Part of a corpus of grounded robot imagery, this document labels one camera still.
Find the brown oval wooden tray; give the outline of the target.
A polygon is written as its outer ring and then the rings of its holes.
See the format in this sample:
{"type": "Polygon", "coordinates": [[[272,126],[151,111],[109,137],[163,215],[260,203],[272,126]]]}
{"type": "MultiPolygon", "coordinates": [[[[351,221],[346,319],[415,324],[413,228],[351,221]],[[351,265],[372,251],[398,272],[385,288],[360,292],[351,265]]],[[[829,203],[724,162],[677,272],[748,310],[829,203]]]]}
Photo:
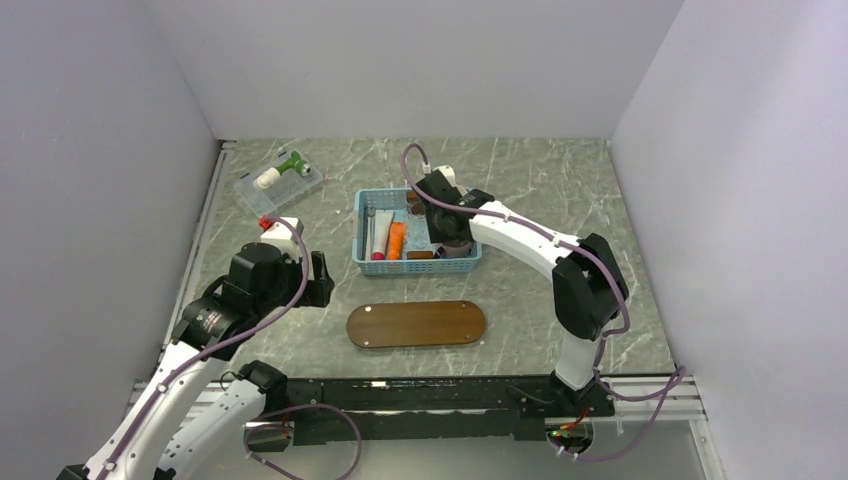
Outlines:
{"type": "Polygon", "coordinates": [[[370,303],[346,322],[349,340],[366,349],[465,345],[485,330],[483,310],[467,300],[370,303]]]}

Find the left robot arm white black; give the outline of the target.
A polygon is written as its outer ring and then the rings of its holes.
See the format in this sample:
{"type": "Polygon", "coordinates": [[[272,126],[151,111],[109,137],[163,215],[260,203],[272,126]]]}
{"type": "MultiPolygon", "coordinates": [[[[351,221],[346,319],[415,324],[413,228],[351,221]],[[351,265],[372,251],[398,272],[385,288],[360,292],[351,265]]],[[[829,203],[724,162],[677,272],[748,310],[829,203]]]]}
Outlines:
{"type": "Polygon", "coordinates": [[[199,395],[221,373],[240,335],[279,307],[326,307],[334,282],[325,256],[252,242],[232,258],[200,298],[185,307],[160,366],[130,413],[85,463],[68,465],[62,479],[187,479],[247,421],[279,417],[289,404],[288,379],[259,360],[243,365],[229,389],[192,420],[199,395]]]}

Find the purple grey mug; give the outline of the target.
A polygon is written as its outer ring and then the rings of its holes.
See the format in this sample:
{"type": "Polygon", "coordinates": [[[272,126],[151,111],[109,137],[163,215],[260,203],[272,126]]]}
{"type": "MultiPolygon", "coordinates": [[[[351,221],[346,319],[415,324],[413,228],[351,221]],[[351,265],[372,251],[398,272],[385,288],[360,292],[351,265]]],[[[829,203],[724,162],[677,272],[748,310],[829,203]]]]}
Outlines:
{"type": "Polygon", "coordinates": [[[474,247],[473,241],[454,240],[441,243],[437,246],[434,259],[458,259],[466,258],[474,247]]]}

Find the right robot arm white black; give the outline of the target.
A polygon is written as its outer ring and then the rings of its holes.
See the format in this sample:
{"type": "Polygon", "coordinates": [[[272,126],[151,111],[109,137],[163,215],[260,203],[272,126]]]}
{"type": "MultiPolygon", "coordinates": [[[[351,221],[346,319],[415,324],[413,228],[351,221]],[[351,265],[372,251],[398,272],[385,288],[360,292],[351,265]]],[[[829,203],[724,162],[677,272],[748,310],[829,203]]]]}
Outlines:
{"type": "Polygon", "coordinates": [[[492,246],[551,281],[555,315],[565,329],[551,401],[564,415],[578,413],[590,399],[602,334],[629,297],[607,240],[544,227],[490,194],[464,190],[441,171],[419,180],[414,191],[424,204],[432,241],[492,246]]]}

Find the clear acrylic holder wooden base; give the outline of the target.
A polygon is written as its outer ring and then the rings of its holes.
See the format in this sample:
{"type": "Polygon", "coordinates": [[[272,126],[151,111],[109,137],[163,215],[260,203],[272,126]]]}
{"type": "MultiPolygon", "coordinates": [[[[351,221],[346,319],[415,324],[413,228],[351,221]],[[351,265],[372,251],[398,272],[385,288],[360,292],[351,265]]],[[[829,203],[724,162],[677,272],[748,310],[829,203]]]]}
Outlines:
{"type": "Polygon", "coordinates": [[[407,191],[405,199],[406,258],[408,260],[433,259],[435,247],[429,238],[424,204],[413,191],[407,191]]]}

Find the light blue plastic basket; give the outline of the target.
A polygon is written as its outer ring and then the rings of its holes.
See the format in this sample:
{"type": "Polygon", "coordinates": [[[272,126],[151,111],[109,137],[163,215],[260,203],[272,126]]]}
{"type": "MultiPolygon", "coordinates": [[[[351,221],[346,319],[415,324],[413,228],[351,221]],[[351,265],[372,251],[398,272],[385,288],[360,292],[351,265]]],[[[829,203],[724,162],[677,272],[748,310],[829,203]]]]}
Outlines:
{"type": "Polygon", "coordinates": [[[406,213],[406,192],[410,188],[370,188],[361,189],[354,196],[355,213],[354,238],[352,240],[352,259],[366,276],[407,275],[407,274],[465,274],[470,272],[483,256],[481,244],[474,244],[466,258],[408,260],[403,246],[402,258],[389,260],[360,260],[359,238],[362,210],[374,207],[377,210],[393,210],[394,220],[404,223],[406,213]]]}

